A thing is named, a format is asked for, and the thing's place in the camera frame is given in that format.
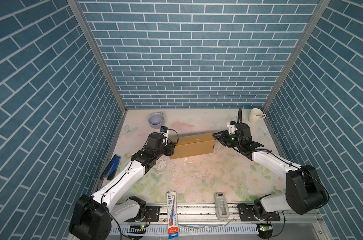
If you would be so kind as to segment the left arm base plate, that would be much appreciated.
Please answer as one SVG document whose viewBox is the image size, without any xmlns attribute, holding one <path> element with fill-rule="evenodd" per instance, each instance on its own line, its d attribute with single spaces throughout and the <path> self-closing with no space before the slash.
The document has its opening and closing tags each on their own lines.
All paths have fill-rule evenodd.
<svg viewBox="0 0 363 240">
<path fill-rule="evenodd" d="M 140 223 L 145 222 L 145 217 L 149 215 L 150 221 L 157 223 L 159 221 L 160 216 L 160 206 L 146 206 L 145 213 L 143 216 L 139 216 L 138 218 L 129 219 L 125 221 L 125 223 Z"/>
</svg>

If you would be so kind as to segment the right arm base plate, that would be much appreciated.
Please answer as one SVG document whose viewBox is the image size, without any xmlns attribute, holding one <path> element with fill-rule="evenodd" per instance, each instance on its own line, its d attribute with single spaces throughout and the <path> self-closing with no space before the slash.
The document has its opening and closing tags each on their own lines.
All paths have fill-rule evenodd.
<svg viewBox="0 0 363 240">
<path fill-rule="evenodd" d="M 254 207 L 254 205 L 247 205 L 244 203 L 238 204 L 237 209 L 239 211 L 240 220 L 242 222 L 252 222 L 252 221 L 280 221 L 280 215 L 278 212 L 267 213 L 262 210 L 260 206 Z"/>
</svg>

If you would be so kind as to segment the brown cardboard box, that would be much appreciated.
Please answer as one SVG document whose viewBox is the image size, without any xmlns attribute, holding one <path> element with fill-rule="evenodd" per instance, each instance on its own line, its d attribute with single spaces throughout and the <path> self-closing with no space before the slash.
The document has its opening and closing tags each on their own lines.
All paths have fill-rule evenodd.
<svg viewBox="0 0 363 240">
<path fill-rule="evenodd" d="M 211 154 L 214 151 L 215 143 L 216 139 L 212 133 L 181 137 L 170 159 Z"/>
</svg>

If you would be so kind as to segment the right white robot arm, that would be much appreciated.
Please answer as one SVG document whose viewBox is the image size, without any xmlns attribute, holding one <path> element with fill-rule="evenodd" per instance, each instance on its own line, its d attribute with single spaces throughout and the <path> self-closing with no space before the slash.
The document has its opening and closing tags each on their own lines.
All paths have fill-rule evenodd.
<svg viewBox="0 0 363 240">
<path fill-rule="evenodd" d="M 228 129 L 213 134 L 223 146 L 233 149 L 251 161 L 274 172 L 285 183 L 285 193 L 266 195 L 254 201 L 253 213 L 259 220 L 278 211 L 294 211 L 303 215 L 325 206 L 330 194 L 321 183 L 317 170 L 311 165 L 302 166 L 275 155 L 253 141 L 250 127 L 231 121 Z"/>
</svg>

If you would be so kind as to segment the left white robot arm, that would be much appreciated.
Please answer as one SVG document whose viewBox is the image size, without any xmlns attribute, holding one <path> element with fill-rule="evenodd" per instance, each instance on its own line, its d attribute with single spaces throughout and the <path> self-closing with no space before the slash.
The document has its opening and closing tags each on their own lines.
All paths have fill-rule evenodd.
<svg viewBox="0 0 363 240">
<path fill-rule="evenodd" d="M 105 240 L 112 223 L 118 226 L 127 220 L 146 217 L 146 202 L 131 196 L 122 204 L 120 198 L 141 179 L 162 156 L 171 157 L 176 143 L 168 137 L 169 131 L 161 127 L 159 133 L 149 134 L 141 150 L 132 155 L 126 167 L 92 195 L 82 195 L 74 204 L 69 233 L 80 240 Z"/>
</svg>

